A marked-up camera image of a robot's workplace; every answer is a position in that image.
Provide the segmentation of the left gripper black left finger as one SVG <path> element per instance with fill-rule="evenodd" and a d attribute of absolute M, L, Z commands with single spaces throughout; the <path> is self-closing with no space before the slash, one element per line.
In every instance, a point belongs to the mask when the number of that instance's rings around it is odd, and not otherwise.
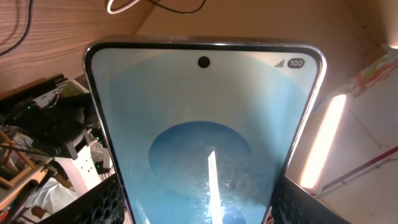
<path fill-rule="evenodd" d="M 116 174 L 40 224 L 123 224 L 124 196 Z"/>

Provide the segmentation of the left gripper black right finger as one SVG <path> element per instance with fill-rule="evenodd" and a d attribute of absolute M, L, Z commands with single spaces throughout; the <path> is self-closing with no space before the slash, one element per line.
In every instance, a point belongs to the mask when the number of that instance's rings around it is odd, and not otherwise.
<path fill-rule="evenodd" d="M 275 224 L 349 224 L 287 177 L 277 184 L 271 206 Z"/>

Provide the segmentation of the turquoise screen smartphone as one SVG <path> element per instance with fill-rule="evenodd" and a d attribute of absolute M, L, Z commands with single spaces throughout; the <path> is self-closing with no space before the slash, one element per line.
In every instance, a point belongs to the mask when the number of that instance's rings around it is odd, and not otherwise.
<path fill-rule="evenodd" d="M 326 73 L 307 44 L 146 39 L 83 66 L 133 223 L 264 223 Z"/>

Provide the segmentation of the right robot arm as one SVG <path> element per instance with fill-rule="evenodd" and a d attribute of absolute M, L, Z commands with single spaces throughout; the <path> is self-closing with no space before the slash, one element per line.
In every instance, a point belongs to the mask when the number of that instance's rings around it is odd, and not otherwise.
<path fill-rule="evenodd" d="M 90 152 L 95 140 L 89 129 L 98 127 L 98 117 L 89 93 L 61 98 L 52 106 L 41 107 L 29 100 L 1 108 L 1 127 L 31 138 L 25 152 L 54 158 L 77 196 L 101 182 Z"/>

